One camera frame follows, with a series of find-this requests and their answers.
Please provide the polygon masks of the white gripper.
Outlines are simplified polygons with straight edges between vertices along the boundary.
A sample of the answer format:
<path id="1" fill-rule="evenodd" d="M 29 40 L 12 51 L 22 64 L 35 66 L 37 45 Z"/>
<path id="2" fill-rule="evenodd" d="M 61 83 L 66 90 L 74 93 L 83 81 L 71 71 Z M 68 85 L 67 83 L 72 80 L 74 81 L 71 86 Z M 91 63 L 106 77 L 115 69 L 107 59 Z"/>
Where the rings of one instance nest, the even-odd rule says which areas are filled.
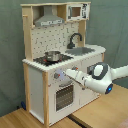
<path id="1" fill-rule="evenodd" d="M 65 74 L 83 86 L 85 86 L 87 84 L 88 75 L 82 71 L 67 69 L 65 71 Z"/>

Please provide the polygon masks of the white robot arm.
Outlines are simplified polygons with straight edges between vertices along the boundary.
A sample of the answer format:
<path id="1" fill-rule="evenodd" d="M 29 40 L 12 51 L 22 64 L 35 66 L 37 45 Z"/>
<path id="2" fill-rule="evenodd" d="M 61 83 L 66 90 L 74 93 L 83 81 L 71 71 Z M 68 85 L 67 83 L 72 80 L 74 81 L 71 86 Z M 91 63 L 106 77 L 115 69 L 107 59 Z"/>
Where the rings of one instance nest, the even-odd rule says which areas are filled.
<path id="1" fill-rule="evenodd" d="M 111 68 L 107 63 L 98 62 L 88 68 L 88 73 L 67 69 L 65 74 L 85 88 L 100 94 L 112 91 L 113 81 L 128 76 L 128 65 Z"/>

